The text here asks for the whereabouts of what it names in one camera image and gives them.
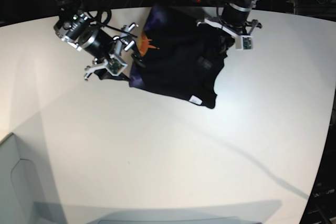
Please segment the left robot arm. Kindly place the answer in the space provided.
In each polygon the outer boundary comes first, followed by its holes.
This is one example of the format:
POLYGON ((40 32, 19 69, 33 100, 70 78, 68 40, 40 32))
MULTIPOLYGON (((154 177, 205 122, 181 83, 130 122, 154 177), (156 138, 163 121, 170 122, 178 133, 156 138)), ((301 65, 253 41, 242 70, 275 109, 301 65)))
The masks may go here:
POLYGON ((253 30, 262 28, 262 24, 253 19, 248 21, 248 16, 259 0, 228 0, 223 7, 221 15, 205 17, 197 21, 196 25, 209 25, 231 35, 234 39, 250 36, 253 30))

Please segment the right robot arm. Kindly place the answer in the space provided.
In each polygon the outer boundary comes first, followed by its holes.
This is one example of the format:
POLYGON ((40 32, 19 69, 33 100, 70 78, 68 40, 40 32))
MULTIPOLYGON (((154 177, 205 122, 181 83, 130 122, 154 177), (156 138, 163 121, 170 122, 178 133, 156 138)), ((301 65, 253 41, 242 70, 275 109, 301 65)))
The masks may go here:
POLYGON ((85 67, 84 79, 92 74, 99 79, 129 81, 124 74, 128 64, 122 59, 123 51, 132 51, 133 62, 144 67, 140 51, 131 32, 138 25, 131 23, 120 29, 109 26, 111 10, 98 8, 96 16, 87 10, 86 0, 55 0, 59 20, 54 25, 57 37, 75 48, 93 56, 90 66, 85 67))

